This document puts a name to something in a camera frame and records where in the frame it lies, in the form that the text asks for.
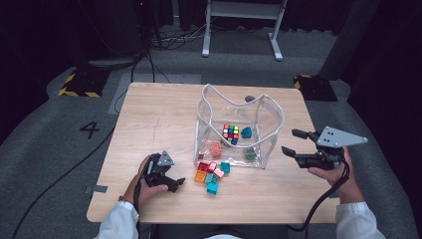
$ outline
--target white sleeve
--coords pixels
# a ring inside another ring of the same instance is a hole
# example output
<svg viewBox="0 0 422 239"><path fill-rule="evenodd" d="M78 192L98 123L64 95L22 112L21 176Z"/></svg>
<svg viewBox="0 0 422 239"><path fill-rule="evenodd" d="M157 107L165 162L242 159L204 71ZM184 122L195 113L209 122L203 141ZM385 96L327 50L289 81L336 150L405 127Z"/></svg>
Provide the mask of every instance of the white sleeve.
<svg viewBox="0 0 422 239"><path fill-rule="evenodd" d="M376 228L376 218L366 202L346 203L337 206L336 238L385 239Z"/></svg>
<svg viewBox="0 0 422 239"><path fill-rule="evenodd" d="M136 223L139 220L133 205L120 201L108 213L100 226L100 233L96 239L132 238L137 239Z"/></svg>

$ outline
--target person's right hand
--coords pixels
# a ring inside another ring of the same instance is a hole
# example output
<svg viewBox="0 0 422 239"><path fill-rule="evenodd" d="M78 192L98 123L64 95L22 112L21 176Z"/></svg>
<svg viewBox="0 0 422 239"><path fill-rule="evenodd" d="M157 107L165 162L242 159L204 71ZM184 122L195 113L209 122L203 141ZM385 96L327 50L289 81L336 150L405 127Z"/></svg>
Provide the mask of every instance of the person's right hand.
<svg viewBox="0 0 422 239"><path fill-rule="evenodd" d="M339 189L338 195L340 196L340 203L351 203L351 202L362 202L364 201L363 195L360 192L359 186L356 183L354 177L354 168L351 162L351 156L348 152L347 147L344 148L344 159L350 167L350 173L348 181L345 182ZM337 181L340 180L344 171L344 163L339 168L333 170L323 170L317 167L308 168L308 172L316 175L320 178L325 179L329 185L333 186Z"/></svg>

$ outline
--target person's arm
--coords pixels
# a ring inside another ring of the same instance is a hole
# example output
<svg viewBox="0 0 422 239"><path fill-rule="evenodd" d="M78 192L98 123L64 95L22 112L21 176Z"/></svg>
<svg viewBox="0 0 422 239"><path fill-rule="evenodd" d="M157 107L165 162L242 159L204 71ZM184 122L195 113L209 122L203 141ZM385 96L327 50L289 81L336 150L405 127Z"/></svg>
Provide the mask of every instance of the person's arm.
<svg viewBox="0 0 422 239"><path fill-rule="evenodd" d="M376 227L376 218L368 208L354 177L354 168L348 149L344 148L344 158L350 166L349 180L339 189L340 205L337 206L335 221L336 238L341 239L381 239L385 238ZM326 179L333 186L342 176L344 163L334 170L311 167L308 172Z"/></svg>
<svg viewBox="0 0 422 239"><path fill-rule="evenodd" d="M137 175L133 177L122 197L123 201L119 201L103 220L100 226L99 235L96 238L138 238L136 223L139 220L139 214L133 207L133 193L148 158L149 156L147 156L139 166ZM152 196L168 190L167 185L149 187L144 179L141 179L140 183L139 208Z"/></svg>

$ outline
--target gray carpet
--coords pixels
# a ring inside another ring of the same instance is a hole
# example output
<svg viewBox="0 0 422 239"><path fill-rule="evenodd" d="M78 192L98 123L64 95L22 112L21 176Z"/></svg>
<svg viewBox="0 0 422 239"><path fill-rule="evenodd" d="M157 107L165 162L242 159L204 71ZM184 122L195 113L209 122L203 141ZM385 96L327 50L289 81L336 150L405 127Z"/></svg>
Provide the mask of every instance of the gray carpet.
<svg viewBox="0 0 422 239"><path fill-rule="evenodd" d="M165 75L199 75L201 84L292 88L297 74L316 74L335 37L328 32L281 32L278 38L284 55L277 62L267 32L218 32L211 38L209 58L201 57L202 39L177 50L151 51L152 61ZM109 114L118 85L130 68L110 74L103 97L59 97L58 92L72 69L52 79L49 100L24 119L0 146L0 238L11 238L27 208L51 183L81 162L106 138L118 115ZM142 60L136 75L151 74ZM307 102L316 129L330 125L366 136L369 143L350 149L357 180L378 227L387 238L418 238L406 194L389 168L375 138L346 102L349 88L332 82L338 102ZM95 121L100 131L81 127ZM87 220L90 195L106 156L109 139L69 175L61 179L35 204L18 238L93 238L98 223ZM335 238L335 225L313 224L311 238ZM290 238L304 238L290 232Z"/></svg>

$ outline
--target stand base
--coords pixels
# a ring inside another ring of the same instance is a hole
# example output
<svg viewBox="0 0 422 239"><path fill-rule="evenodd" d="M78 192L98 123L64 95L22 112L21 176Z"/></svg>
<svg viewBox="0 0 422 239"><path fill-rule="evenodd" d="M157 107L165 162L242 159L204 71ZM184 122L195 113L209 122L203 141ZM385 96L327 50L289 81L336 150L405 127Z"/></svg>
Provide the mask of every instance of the stand base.
<svg viewBox="0 0 422 239"><path fill-rule="evenodd" d="M305 101L337 102L329 81L319 76L297 75L294 84L302 92Z"/></svg>
<svg viewBox="0 0 422 239"><path fill-rule="evenodd" d="M74 70L66 79L59 96L95 97L103 95L103 88L110 71L81 72Z"/></svg>

